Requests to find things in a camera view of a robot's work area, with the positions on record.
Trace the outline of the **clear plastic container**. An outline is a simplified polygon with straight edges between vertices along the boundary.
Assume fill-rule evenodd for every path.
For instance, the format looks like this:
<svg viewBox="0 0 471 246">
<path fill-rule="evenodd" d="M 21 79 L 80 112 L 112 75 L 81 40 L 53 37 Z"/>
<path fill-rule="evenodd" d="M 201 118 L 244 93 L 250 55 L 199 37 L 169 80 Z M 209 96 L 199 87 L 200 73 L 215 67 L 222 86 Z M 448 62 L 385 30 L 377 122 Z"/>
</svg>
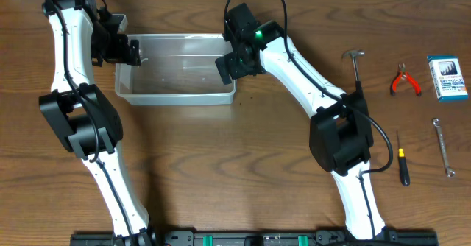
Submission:
<svg viewBox="0 0 471 246">
<path fill-rule="evenodd" d="M 141 64 L 118 64 L 115 92 L 137 106 L 230 105 L 236 82 L 225 85 L 215 61 L 232 51 L 220 34 L 134 34 Z"/>
</svg>

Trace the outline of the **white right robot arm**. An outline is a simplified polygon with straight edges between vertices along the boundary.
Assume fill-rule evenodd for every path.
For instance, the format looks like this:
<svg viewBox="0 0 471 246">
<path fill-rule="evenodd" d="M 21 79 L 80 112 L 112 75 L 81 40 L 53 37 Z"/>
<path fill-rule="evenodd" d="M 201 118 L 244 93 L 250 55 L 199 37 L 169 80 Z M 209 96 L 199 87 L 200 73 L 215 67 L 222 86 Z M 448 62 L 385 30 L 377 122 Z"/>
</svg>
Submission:
<svg viewBox="0 0 471 246">
<path fill-rule="evenodd" d="M 222 82 L 271 74 L 285 86 L 310 119 L 309 148 L 336 182 L 347 230 L 358 240 L 375 239 L 385 223 L 366 173 L 373 138 L 362 91 L 347 94 L 326 80 L 281 25 L 257 21 L 245 3 L 227 11 L 223 19 L 223 38 L 232 50 L 215 61 Z"/>
</svg>

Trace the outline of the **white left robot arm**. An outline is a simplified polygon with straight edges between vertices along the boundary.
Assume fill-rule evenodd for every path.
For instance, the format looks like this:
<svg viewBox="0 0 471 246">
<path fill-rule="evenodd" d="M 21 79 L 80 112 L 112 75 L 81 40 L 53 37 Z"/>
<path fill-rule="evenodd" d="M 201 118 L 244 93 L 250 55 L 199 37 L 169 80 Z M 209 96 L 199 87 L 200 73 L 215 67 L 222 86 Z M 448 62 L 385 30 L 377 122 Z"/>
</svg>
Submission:
<svg viewBox="0 0 471 246">
<path fill-rule="evenodd" d="M 39 108 L 64 149 L 91 173 L 113 223 L 110 235 L 76 234 L 71 244 L 157 245 L 121 154 L 120 116 L 93 75 L 103 63 L 139 66 L 140 43 L 124 34 L 126 15 L 112 14 L 96 0 L 44 0 L 42 9 L 53 31 L 55 70 Z"/>
</svg>

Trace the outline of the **small black-handled hammer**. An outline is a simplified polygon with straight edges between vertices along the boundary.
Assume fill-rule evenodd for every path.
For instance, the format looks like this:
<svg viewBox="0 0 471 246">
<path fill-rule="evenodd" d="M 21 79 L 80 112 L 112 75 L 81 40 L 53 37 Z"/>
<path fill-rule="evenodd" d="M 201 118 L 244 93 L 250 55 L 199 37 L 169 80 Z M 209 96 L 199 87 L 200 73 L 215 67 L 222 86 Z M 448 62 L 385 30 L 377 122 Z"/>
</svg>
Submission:
<svg viewBox="0 0 471 246">
<path fill-rule="evenodd" d="M 357 57 L 363 57 L 365 55 L 365 51 L 361 49 L 351 49 L 346 51 L 342 57 L 350 57 L 352 62 L 353 62 L 353 68 L 355 72 L 355 91 L 358 92 L 359 94 L 363 94 L 363 88 L 361 85 L 361 80 L 360 80 L 360 75 L 358 71 L 358 62 L 357 62 Z"/>
</svg>

